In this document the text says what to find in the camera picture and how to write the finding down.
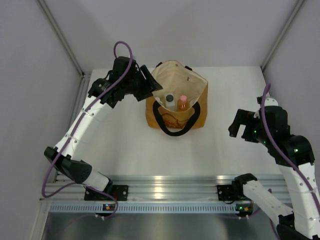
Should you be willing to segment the tan canvas tote bag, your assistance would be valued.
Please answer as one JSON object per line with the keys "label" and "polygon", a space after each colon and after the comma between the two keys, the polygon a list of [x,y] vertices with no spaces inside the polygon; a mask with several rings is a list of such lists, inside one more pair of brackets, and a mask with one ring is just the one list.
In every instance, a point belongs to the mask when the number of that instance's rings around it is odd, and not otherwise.
{"label": "tan canvas tote bag", "polygon": [[[179,137],[190,130],[204,127],[208,114],[208,81],[177,60],[160,62],[151,74],[163,89],[153,92],[146,99],[145,117],[148,126],[160,129],[171,137]],[[166,94],[174,95],[175,111],[166,109]],[[177,111],[181,95],[187,96],[188,109],[185,111]]]}

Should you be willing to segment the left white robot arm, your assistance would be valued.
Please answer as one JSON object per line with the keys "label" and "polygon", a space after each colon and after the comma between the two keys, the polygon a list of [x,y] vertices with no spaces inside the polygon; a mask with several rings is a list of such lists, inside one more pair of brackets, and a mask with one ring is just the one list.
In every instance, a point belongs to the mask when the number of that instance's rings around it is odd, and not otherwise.
{"label": "left white robot arm", "polygon": [[117,57],[106,77],[92,83],[73,124],[54,147],[46,148],[45,157],[74,183],[90,186],[102,200],[109,199],[113,182],[83,160],[87,145],[100,123],[126,95],[142,101],[159,90],[162,86],[145,65],[139,66],[129,57]]}

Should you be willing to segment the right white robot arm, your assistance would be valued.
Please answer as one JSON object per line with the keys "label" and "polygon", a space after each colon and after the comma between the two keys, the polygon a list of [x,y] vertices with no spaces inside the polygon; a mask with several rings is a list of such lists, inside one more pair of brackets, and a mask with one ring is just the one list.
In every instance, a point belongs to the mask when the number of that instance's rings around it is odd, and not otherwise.
{"label": "right white robot arm", "polygon": [[236,137],[244,125],[242,139],[261,143],[275,160],[285,180],[292,206],[289,207],[266,190],[251,173],[231,182],[233,194],[248,198],[269,217],[281,240],[318,240],[320,238],[320,194],[315,178],[315,157],[310,142],[291,134],[288,113],[273,98],[266,98],[256,112],[238,109],[228,131]]}

